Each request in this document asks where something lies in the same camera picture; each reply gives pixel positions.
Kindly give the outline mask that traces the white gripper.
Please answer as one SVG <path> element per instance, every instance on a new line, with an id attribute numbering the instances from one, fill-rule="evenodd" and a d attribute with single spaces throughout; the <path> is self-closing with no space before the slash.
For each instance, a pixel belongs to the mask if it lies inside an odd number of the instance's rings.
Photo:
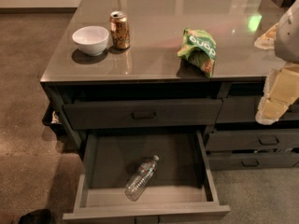
<path id="1" fill-rule="evenodd" d="M 254 42 L 258 49 L 273 49 L 280 59 L 289 62 L 271 69 L 263 87 L 255 119 L 262 125 L 278 121 L 299 98 L 299 0 L 276 23 Z"/>

